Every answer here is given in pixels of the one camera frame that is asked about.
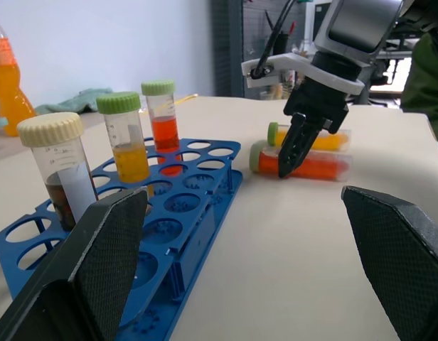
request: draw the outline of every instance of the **blue test tube rack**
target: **blue test tube rack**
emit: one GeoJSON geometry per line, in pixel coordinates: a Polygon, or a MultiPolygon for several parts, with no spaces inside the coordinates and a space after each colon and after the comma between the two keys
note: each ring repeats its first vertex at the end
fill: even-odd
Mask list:
{"type": "MultiPolygon", "coordinates": [[[[113,159],[92,172],[93,178],[109,178],[97,188],[99,195],[143,185],[154,189],[154,196],[149,198],[151,209],[145,217],[134,282],[119,325],[119,341],[170,338],[242,182],[242,174],[231,167],[240,150],[237,142],[182,139],[177,153],[157,153],[154,146],[147,146],[146,150],[149,160],[165,161],[151,166],[150,178],[141,183],[121,183],[116,171],[107,171],[113,159]],[[179,161],[176,158],[180,154],[183,160],[191,159],[186,156],[197,158],[179,161]],[[173,173],[164,172],[169,168],[179,172],[176,176],[164,175],[173,173]]],[[[0,232],[0,263],[12,298],[18,295],[42,258],[68,236],[50,206],[51,201],[45,201],[33,214],[23,216],[0,232]],[[43,220],[50,220],[47,229],[43,220]],[[39,235],[23,242],[6,240],[15,229],[30,221],[36,223],[39,235]],[[36,247],[46,250],[28,268],[20,269],[20,260],[36,247]]]]}

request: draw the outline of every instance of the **textured rubber pad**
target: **textured rubber pad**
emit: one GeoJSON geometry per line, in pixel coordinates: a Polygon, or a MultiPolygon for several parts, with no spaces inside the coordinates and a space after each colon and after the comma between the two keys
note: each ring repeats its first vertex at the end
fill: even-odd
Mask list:
{"type": "Polygon", "coordinates": [[[438,340],[438,226],[417,206],[345,187],[361,262],[402,341],[438,340]]]}

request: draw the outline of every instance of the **plastic bottle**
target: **plastic bottle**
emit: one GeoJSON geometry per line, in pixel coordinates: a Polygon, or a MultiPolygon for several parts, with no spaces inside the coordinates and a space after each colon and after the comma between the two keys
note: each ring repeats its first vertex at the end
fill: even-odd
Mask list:
{"type": "Polygon", "coordinates": [[[21,143],[30,147],[58,213],[70,231],[97,200],[80,136],[83,125],[75,112],[45,114],[17,126],[21,143]]]}
{"type": "Polygon", "coordinates": [[[4,131],[9,136],[17,136],[17,124],[35,115],[31,103],[20,90],[20,69],[0,26],[0,117],[6,117],[9,123],[4,131]]]}
{"type": "MultiPolygon", "coordinates": [[[[173,80],[144,82],[141,91],[146,96],[151,128],[153,130],[154,146],[159,153],[174,153],[179,151],[178,125],[176,124],[173,80]]],[[[170,167],[162,170],[169,176],[178,175],[181,167],[170,167]]]]}
{"type": "Polygon", "coordinates": [[[144,144],[136,92],[116,92],[97,98],[97,107],[104,114],[119,179],[137,183],[150,175],[144,144]]]}
{"type": "MultiPolygon", "coordinates": [[[[252,145],[249,167],[254,173],[277,175],[280,148],[268,146],[266,141],[252,145]]],[[[310,151],[304,162],[290,176],[317,180],[347,181],[350,175],[352,157],[338,153],[310,151]]]]}
{"type": "MultiPolygon", "coordinates": [[[[270,146],[280,147],[284,142],[285,136],[290,126],[272,122],[268,126],[268,144],[270,146]]],[[[330,134],[322,130],[312,146],[315,151],[346,151],[351,141],[350,130],[339,130],[337,134],[330,134]]]]}

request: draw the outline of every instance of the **brown liquid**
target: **brown liquid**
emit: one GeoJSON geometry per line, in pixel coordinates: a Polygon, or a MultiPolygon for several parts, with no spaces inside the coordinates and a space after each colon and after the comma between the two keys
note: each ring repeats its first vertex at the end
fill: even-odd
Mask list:
{"type": "MultiPolygon", "coordinates": [[[[94,187],[94,183],[92,181],[91,173],[90,173],[91,186],[94,190],[96,199],[97,193],[94,187]]],[[[75,227],[76,221],[72,214],[72,210],[70,209],[68,198],[66,197],[63,186],[61,185],[60,178],[57,173],[50,175],[47,179],[46,188],[48,192],[48,196],[50,197],[53,208],[55,212],[58,214],[58,218],[61,222],[61,227],[65,231],[72,231],[75,227]]]]}

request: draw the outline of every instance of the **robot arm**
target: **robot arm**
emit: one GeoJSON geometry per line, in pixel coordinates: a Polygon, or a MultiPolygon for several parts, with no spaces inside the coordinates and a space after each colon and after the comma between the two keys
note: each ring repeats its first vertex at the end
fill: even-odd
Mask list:
{"type": "Polygon", "coordinates": [[[279,153],[279,177],[302,164],[322,129],[339,130],[348,113],[346,96],[361,93],[362,67],[373,63],[401,15],[424,31],[438,31],[438,0],[333,0],[312,61],[287,53],[268,58],[262,72],[255,72],[259,60],[242,64],[249,87],[278,83],[285,70],[306,75],[284,108],[292,125],[279,153]]]}

